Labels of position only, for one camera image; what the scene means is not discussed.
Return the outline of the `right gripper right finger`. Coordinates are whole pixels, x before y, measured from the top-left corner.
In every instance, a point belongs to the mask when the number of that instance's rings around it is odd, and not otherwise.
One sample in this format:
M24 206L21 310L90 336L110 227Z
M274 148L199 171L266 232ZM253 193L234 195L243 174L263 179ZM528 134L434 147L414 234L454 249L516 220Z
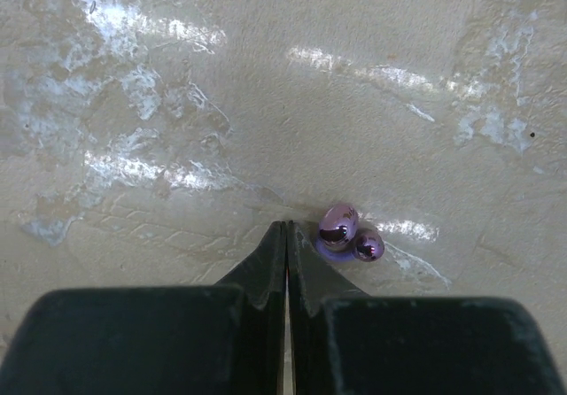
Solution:
M298 394L563 394L537 322L494 297L372 297L287 225Z

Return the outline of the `purple earbud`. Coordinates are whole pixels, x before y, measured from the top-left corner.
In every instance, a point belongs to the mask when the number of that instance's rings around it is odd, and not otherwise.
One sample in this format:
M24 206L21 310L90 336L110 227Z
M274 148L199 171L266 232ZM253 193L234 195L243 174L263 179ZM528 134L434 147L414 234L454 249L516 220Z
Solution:
M375 228L361 227L359 214L349 204L336 204L321 218L315 249L333 261L374 262L385 252L384 241Z

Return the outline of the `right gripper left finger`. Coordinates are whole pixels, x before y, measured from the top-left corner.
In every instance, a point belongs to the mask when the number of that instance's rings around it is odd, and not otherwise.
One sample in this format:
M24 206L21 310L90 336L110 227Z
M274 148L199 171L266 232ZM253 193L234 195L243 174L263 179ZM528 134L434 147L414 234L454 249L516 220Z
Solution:
M279 394L286 225L212 285L55 290L1 367L4 394Z

